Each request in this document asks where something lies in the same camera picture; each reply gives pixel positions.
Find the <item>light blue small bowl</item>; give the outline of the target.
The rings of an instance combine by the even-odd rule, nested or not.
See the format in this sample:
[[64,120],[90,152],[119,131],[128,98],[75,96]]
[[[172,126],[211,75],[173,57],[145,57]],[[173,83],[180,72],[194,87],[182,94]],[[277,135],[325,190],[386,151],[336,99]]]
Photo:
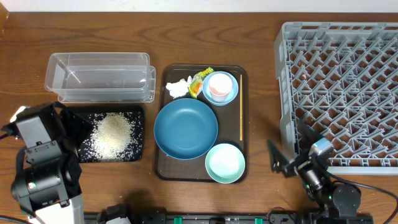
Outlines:
[[[217,74],[223,74],[228,76],[231,79],[231,91],[226,95],[226,98],[223,101],[215,101],[212,96],[211,96],[211,91],[210,91],[210,85],[209,85],[209,81],[212,78],[212,76],[217,75]],[[238,87],[238,82],[235,79],[235,77],[232,76],[232,74],[228,73],[228,72],[222,72],[222,71],[217,71],[214,73],[211,73],[210,75],[208,75],[205,78],[205,81],[203,82],[203,94],[205,96],[205,98],[212,103],[213,105],[216,106],[224,106],[227,105],[228,103],[232,102],[235,97],[237,96],[237,94],[239,93],[239,87]]]

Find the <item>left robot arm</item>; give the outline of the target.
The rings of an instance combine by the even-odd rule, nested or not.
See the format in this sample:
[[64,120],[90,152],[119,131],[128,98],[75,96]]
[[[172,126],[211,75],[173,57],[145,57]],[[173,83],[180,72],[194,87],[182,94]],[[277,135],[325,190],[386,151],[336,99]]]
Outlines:
[[22,106],[1,129],[4,137],[25,142],[11,193],[29,223],[84,223],[78,148],[91,123],[54,102]]

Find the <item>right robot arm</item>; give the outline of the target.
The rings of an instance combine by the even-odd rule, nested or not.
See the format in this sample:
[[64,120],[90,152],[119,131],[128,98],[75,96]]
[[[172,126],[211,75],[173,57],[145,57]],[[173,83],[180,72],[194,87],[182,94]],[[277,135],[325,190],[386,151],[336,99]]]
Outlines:
[[304,149],[299,156],[288,160],[268,140],[271,170],[283,173],[284,177],[300,178],[304,191],[310,200],[316,202],[319,210],[297,215],[294,223],[353,223],[361,203],[361,191],[343,182],[336,183],[327,173],[327,160],[333,150],[332,143],[304,122],[297,129],[304,140]]

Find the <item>pink cup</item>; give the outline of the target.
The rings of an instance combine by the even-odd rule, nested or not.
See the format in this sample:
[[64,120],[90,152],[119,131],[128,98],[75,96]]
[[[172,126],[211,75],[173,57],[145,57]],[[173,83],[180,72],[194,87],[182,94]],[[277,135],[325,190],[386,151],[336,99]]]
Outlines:
[[208,89],[212,99],[218,103],[223,102],[232,90],[233,82],[229,75],[224,73],[215,73],[208,82]]

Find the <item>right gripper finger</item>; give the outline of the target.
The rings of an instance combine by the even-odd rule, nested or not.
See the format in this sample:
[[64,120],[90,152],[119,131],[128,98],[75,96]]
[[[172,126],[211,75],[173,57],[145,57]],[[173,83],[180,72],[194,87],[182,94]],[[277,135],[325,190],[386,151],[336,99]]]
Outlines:
[[282,173],[284,177],[288,177],[287,166],[289,161],[280,153],[275,144],[269,139],[267,140],[270,161],[271,161],[271,171],[276,173]]
[[304,146],[312,146],[320,140],[320,133],[314,131],[309,125],[305,124],[303,120],[297,122],[297,131],[300,133],[301,141]]

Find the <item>mint green bowl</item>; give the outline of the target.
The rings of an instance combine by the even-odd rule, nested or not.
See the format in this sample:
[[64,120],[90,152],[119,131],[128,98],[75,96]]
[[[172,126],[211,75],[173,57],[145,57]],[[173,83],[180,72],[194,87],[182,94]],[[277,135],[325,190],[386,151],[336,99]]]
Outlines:
[[246,168],[243,153],[232,144],[222,143],[213,146],[205,158],[208,175],[221,184],[231,184],[240,179]]

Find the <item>dark blue plate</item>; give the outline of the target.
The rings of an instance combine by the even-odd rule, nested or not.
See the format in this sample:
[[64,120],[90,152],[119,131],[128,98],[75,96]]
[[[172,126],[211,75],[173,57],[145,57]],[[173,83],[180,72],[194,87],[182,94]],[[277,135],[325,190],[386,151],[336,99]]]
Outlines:
[[165,105],[154,123],[154,137],[166,155],[196,159],[208,152],[218,136],[218,120],[205,103],[181,98]]

